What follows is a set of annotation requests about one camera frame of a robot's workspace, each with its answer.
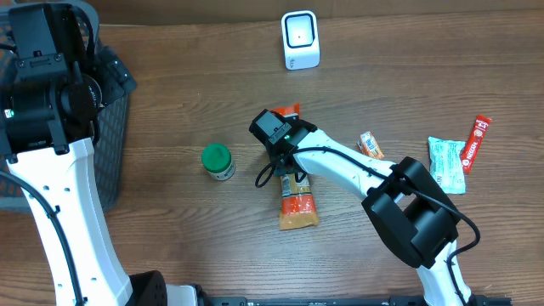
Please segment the spaghetti pack orange ends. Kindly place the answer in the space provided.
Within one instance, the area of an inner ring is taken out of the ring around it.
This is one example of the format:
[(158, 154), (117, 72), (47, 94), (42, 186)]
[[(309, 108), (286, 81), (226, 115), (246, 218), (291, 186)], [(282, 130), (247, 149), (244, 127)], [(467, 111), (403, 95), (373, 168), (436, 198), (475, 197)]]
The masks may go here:
[(319, 224), (309, 179), (303, 173), (280, 176), (280, 230), (296, 230)]

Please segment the green lid jar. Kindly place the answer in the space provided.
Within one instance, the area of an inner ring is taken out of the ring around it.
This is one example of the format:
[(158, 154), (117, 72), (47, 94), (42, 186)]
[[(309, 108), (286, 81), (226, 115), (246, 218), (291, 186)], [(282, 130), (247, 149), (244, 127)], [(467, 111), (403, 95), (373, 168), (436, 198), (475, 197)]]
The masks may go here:
[(225, 181), (235, 173), (235, 162), (229, 149), (220, 143), (211, 143), (201, 153), (201, 163), (209, 175)]

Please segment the orange Kleenex tissue pack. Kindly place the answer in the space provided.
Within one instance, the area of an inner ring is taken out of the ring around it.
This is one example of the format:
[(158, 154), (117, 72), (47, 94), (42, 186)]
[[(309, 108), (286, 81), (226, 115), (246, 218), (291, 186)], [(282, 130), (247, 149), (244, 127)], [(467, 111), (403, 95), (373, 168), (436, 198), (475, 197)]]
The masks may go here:
[(378, 160), (382, 160), (384, 158), (381, 148), (370, 131), (364, 132), (359, 136), (357, 145), (363, 155)]

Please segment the teal snack packet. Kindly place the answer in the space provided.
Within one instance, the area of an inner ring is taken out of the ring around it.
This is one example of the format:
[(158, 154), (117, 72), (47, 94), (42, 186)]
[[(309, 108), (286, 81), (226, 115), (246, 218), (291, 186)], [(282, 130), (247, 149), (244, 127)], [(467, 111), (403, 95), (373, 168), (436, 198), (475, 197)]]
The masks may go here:
[(464, 146), (464, 141), (428, 138), (429, 172), (446, 194), (461, 195), (466, 192), (460, 158)]

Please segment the red coffee stick sachet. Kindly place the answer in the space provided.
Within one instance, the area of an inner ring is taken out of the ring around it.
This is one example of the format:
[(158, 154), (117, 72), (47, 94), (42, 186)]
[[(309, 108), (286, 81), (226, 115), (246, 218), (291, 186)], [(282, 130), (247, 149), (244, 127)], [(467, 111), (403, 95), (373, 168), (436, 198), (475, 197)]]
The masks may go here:
[(489, 129), (492, 120), (483, 115), (477, 115), (473, 129), (468, 138), (468, 141), (461, 153), (462, 170), (465, 174), (470, 174), (475, 158), (478, 154), (479, 147), (481, 146), (485, 134)]

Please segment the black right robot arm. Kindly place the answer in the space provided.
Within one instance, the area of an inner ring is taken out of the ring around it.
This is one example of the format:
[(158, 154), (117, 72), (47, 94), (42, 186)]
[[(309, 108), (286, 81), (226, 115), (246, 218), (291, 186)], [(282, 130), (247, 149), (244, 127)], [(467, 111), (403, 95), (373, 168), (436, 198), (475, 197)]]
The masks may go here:
[(457, 261), (467, 250), (457, 245), (457, 225), (472, 222), (419, 161), (406, 157), (394, 163), (365, 156), (298, 116), (271, 110), (257, 115), (249, 131), (270, 159), (256, 179), (258, 188), (275, 171), (331, 180), (360, 199), (383, 244), (416, 270), (426, 304), (473, 302)]

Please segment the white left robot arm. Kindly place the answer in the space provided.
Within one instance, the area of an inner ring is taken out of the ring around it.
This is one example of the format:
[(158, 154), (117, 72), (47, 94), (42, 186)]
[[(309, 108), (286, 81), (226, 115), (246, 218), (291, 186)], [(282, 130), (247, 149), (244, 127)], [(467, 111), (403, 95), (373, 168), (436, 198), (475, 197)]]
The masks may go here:
[(25, 194), (59, 305), (205, 305), (196, 285), (156, 270), (129, 275), (111, 242), (94, 174), (99, 113), (136, 87), (99, 46), (96, 10), (82, 1), (4, 7), (15, 79), (1, 87), (3, 176)]

